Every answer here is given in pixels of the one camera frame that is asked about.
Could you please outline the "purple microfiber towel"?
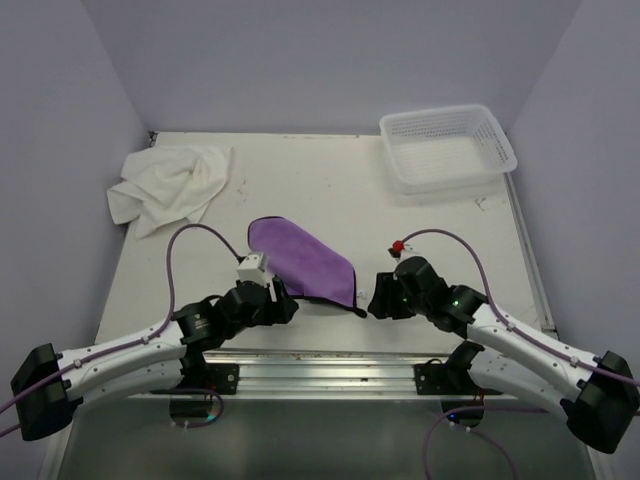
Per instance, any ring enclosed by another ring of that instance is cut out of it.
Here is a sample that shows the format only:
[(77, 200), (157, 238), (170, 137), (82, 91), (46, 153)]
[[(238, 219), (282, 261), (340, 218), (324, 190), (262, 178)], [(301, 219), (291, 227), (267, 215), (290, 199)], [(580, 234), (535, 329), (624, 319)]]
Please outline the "purple microfiber towel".
[(255, 219), (248, 226), (247, 243), (269, 257), (269, 268), (292, 298), (367, 316), (357, 304), (352, 263), (295, 223), (280, 216)]

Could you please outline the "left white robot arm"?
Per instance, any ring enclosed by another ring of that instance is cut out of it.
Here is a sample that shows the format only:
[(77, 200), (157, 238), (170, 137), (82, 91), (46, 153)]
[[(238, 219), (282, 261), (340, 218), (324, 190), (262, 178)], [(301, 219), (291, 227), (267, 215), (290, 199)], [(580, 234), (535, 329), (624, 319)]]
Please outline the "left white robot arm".
[(204, 359), (244, 330), (288, 324), (298, 310), (284, 284), (240, 282), (172, 313), (144, 331), (87, 348), (34, 348), (11, 381), (7, 402), (23, 440), (46, 438), (100, 402), (143, 393), (214, 399), (219, 387)]

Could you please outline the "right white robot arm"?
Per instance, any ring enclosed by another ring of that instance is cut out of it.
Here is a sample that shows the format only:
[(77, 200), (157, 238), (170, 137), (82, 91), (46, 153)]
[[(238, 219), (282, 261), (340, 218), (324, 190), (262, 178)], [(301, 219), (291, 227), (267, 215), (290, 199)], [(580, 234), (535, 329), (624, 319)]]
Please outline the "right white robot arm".
[(421, 256), (376, 276), (369, 312), (378, 319), (423, 316), (462, 338), (445, 379), (451, 389), (474, 386), (516, 397), (558, 416), (569, 431), (605, 454), (616, 451), (639, 410), (639, 385), (628, 362), (564, 344), (494, 306), (466, 285), (449, 285)]

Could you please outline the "white perforated plastic basket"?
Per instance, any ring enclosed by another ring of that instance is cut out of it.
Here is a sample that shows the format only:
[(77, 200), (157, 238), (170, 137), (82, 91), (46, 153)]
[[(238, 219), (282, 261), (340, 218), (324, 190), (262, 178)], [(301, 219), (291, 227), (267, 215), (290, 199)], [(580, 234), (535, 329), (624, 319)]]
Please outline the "white perforated plastic basket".
[(480, 104), (389, 114), (379, 128), (388, 169), (404, 194), (481, 185), (518, 166), (500, 123)]

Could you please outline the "white crumpled towel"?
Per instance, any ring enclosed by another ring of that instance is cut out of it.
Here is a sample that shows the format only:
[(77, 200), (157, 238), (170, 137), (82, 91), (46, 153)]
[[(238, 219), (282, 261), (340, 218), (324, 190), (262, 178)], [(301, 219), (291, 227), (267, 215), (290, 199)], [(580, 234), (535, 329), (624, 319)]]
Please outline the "white crumpled towel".
[(129, 154), (121, 182), (107, 190), (116, 225), (134, 222), (145, 238), (177, 221), (196, 223), (226, 186), (233, 149), (228, 146), (150, 147)]

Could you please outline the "aluminium mounting rail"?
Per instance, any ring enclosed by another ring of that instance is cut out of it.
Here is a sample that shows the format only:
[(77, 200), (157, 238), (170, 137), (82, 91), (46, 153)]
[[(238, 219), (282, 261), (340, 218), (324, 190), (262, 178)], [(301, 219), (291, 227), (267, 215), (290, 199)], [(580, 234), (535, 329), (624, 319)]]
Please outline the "aluminium mounting rail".
[[(240, 380), (236, 396), (243, 399), (448, 399), (472, 396), (418, 395), (413, 365), (439, 359), (467, 370), (481, 388), (530, 403), (575, 400), (590, 374), (572, 364), (546, 360), (536, 373), (492, 349), (460, 346), (445, 356), (346, 353), (319, 351), (266, 351), (223, 349), (207, 352), (202, 367), (236, 363)], [(135, 372), (126, 395), (173, 388), (184, 379), (178, 361), (164, 361)]]

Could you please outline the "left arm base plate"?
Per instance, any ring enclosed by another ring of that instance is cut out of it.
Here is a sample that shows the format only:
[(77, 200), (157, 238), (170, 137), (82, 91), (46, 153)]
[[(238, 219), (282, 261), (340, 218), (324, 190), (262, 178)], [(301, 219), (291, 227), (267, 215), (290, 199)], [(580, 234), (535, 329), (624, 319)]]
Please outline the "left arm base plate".
[(188, 373), (173, 388), (152, 390), (152, 394), (165, 395), (208, 395), (215, 392), (219, 395), (235, 395), (240, 380), (240, 366), (236, 363), (206, 364), (199, 370)]

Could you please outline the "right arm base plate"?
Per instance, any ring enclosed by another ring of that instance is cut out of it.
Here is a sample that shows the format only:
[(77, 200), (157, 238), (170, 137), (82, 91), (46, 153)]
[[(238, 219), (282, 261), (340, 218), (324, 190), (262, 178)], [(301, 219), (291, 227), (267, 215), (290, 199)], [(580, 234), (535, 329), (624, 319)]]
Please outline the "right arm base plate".
[(416, 393), (439, 396), (501, 395), (493, 389), (481, 388), (472, 380), (467, 370), (432, 359), (413, 365)]

